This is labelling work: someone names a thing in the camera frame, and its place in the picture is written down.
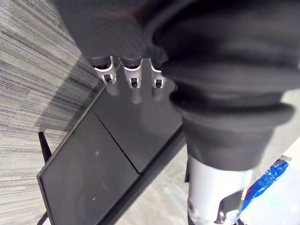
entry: floor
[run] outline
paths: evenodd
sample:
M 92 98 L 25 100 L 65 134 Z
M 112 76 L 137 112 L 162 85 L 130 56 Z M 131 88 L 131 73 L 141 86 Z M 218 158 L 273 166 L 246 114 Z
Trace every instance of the floor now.
M 46 0 L 2 0 L 0 31 L 0 225 L 36 225 L 45 212 L 38 132 L 54 150 L 98 78 Z
M 98 78 L 48 0 L 0 3 L 0 225 L 36 225 L 45 212 L 36 174 L 38 131 L 54 150 L 90 104 Z M 300 91 L 285 101 L 300 107 Z M 276 129 L 259 177 L 300 136 L 300 116 Z M 185 225 L 184 148 L 118 225 Z

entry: blue plastic wrap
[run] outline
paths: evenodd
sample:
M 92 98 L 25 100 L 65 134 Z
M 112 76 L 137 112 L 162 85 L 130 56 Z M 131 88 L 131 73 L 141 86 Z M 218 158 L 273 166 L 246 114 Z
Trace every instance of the blue plastic wrap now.
M 253 198 L 260 196 L 268 187 L 270 187 L 286 170 L 288 163 L 282 159 L 277 160 L 267 172 L 258 179 L 247 191 L 243 204 L 244 210 Z

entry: black table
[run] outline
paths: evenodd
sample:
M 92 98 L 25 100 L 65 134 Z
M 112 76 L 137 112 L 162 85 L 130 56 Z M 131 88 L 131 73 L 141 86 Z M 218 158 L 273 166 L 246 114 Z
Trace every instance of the black table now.
M 158 101 L 148 61 L 142 69 L 141 103 L 131 100 L 121 67 L 119 94 L 103 86 L 38 174 L 52 225 L 114 224 L 185 144 L 168 100 L 173 82 Z

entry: robotic hand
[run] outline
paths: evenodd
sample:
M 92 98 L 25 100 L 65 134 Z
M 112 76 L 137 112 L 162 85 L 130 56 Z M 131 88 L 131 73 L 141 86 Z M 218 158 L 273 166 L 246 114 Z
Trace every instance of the robotic hand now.
M 109 69 L 103 65 L 111 55 L 134 72 L 141 58 L 151 58 L 155 71 L 175 81 L 178 88 L 170 100 L 182 115 L 187 140 L 189 224 L 234 224 L 243 191 L 275 126 L 293 114 L 293 107 L 280 99 L 300 87 L 300 3 L 54 4 L 82 53 L 107 82 L 114 81 L 113 75 L 102 73 Z M 140 85 L 139 75 L 127 76 L 130 88 Z

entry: striped carpet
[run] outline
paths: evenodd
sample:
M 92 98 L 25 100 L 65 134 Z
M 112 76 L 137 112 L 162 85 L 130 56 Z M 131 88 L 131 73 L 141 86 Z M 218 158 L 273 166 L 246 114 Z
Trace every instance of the striped carpet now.
M 45 212 L 38 131 L 54 150 L 98 79 L 49 1 L 1 0 L 0 31 L 0 225 L 34 225 Z

